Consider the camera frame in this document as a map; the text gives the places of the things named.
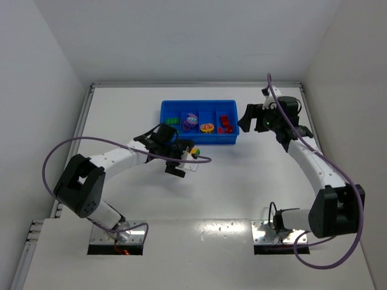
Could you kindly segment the red lego with purple flower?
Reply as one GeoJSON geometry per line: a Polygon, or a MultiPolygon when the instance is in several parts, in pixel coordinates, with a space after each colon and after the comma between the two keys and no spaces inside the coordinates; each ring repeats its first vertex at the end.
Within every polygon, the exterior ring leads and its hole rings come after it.
{"type": "Polygon", "coordinates": [[[233,126],[218,127],[218,134],[233,134],[233,126]]]}

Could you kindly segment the red lego block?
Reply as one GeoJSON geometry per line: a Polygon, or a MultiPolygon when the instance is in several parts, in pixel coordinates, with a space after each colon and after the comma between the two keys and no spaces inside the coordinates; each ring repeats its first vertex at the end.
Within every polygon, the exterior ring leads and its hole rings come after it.
{"type": "Polygon", "coordinates": [[[229,121],[229,118],[227,115],[221,115],[220,116],[220,121],[221,121],[221,125],[223,127],[229,127],[230,126],[230,121],[229,121]]]}

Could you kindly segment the purple round flower lego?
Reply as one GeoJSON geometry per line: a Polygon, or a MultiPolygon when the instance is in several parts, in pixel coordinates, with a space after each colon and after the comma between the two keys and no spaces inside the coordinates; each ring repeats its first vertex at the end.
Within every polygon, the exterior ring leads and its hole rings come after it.
{"type": "Polygon", "coordinates": [[[188,113],[185,120],[195,123],[195,126],[198,124],[198,116],[193,113],[188,113]]]}

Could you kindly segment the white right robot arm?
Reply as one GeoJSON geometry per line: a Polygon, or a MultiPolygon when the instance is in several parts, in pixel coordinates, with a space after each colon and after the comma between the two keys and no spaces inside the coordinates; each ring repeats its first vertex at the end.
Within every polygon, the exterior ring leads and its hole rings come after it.
{"type": "Polygon", "coordinates": [[[323,160],[313,133],[299,124],[301,106],[294,97],[269,97],[263,104],[248,104],[238,126],[249,132],[252,120],[258,133],[272,131],[284,150],[296,161],[315,194],[308,210],[276,210],[273,228],[277,233],[304,230],[317,238],[357,233],[360,224],[358,203],[365,201],[360,185],[352,187],[336,169],[323,160]]]}

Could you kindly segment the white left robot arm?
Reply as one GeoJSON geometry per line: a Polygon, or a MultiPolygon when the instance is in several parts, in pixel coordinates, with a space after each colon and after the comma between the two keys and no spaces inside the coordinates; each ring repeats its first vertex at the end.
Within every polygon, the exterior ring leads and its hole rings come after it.
{"type": "Polygon", "coordinates": [[[181,139],[177,130],[159,124],[147,133],[133,138],[128,144],[100,155],[74,155],[66,165],[54,190],[54,197],[80,218],[87,218],[110,233],[129,228],[126,219],[102,199],[104,183],[125,170],[163,159],[165,172],[183,178],[194,158],[190,151],[194,141],[181,139]]]}

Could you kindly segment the green rectangular lego brick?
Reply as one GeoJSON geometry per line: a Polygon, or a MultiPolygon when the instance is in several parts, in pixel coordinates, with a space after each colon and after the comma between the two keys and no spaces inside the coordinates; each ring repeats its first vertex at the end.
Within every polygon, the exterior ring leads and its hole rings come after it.
{"type": "Polygon", "coordinates": [[[180,123],[180,119],[177,117],[174,118],[166,118],[164,121],[168,125],[175,125],[180,123]]]}

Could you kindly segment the purple rectangular lego brick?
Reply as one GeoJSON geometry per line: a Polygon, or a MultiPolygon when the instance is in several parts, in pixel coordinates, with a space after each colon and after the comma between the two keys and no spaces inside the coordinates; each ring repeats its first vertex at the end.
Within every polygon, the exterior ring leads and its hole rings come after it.
{"type": "Polygon", "coordinates": [[[184,131],[190,131],[193,127],[195,127],[195,123],[191,123],[187,120],[183,121],[183,130],[184,131]]]}

